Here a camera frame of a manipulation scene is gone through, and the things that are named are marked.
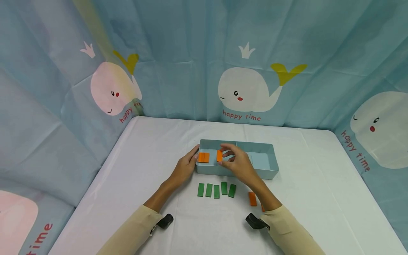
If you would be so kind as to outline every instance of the blue box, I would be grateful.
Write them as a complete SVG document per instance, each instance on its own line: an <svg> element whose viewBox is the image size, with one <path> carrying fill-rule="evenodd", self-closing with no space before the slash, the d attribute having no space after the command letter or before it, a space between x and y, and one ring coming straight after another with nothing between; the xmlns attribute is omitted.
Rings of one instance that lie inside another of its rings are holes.
<svg viewBox="0 0 408 255"><path fill-rule="evenodd" d="M272 180L279 172L275 151L271 144L201 139L199 152L210 153L210 160L208 163L197 162L197 173L234 176L231 171L217 163L217 151L221 149L221 144L235 144L245 151L261 179ZM231 157L232 156L225 157L223 160L226 161Z"/></svg>

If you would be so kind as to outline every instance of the white crown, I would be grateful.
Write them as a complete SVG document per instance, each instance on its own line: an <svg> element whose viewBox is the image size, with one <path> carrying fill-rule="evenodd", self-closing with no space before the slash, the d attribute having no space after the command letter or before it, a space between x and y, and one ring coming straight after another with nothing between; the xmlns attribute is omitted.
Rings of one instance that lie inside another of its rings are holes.
<svg viewBox="0 0 408 255"><path fill-rule="evenodd" d="M81 49L80 51L85 52L86 54L88 54L88 56L90 56L91 58L95 57L95 52L93 51L93 47L92 44L88 46L88 44L86 44L86 42L84 42L85 44L85 48Z"/></svg>
<svg viewBox="0 0 408 255"><path fill-rule="evenodd" d="M249 50L249 42L246 44L245 48L243 48L242 46L238 46L238 47L241 50L242 58L246 58L246 59L249 59L249 56L255 50L255 48Z"/></svg>

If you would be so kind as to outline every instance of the green block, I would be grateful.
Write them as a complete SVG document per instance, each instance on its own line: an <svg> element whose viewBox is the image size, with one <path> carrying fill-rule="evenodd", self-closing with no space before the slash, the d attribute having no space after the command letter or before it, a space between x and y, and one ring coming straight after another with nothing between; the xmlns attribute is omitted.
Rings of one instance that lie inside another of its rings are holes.
<svg viewBox="0 0 408 255"><path fill-rule="evenodd" d="M228 192L228 196L234 198L235 196L235 189L237 186L235 184L230 185L230 191Z"/></svg>
<svg viewBox="0 0 408 255"><path fill-rule="evenodd" d="M220 186L214 185L214 198L220 198Z"/></svg>
<svg viewBox="0 0 408 255"><path fill-rule="evenodd" d="M204 183L199 183L198 184L198 197L203 197L204 196Z"/></svg>
<svg viewBox="0 0 408 255"><path fill-rule="evenodd" d="M211 197L212 191L213 191L213 185L210 183L207 183L207 190L205 191L205 196Z"/></svg>
<svg viewBox="0 0 408 255"><path fill-rule="evenodd" d="M221 182L221 194L228 195L227 182Z"/></svg>

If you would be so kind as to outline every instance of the sleeve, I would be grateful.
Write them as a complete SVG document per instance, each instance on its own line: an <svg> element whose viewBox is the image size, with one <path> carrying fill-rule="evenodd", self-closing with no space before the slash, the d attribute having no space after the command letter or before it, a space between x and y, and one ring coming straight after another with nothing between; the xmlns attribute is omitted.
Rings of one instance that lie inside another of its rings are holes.
<svg viewBox="0 0 408 255"><path fill-rule="evenodd" d="M97 255L134 255L163 217L141 205L109 238Z"/></svg>
<svg viewBox="0 0 408 255"><path fill-rule="evenodd" d="M285 206L265 212L261 220L271 227L269 235L286 255L325 254Z"/></svg>

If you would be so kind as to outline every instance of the white table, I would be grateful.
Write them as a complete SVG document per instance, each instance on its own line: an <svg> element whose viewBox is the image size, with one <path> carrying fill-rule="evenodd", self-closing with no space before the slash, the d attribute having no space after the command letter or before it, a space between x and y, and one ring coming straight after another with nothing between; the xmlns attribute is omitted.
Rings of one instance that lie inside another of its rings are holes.
<svg viewBox="0 0 408 255"><path fill-rule="evenodd" d="M97 253L200 139L271 143L279 174L265 181L328 255L407 252L329 131L133 118L50 255ZM237 185L235 198L197 197L198 183ZM249 189L234 177L193 174L166 204L174 222L155 230L139 254L281 254L266 230L249 227Z"/></svg>

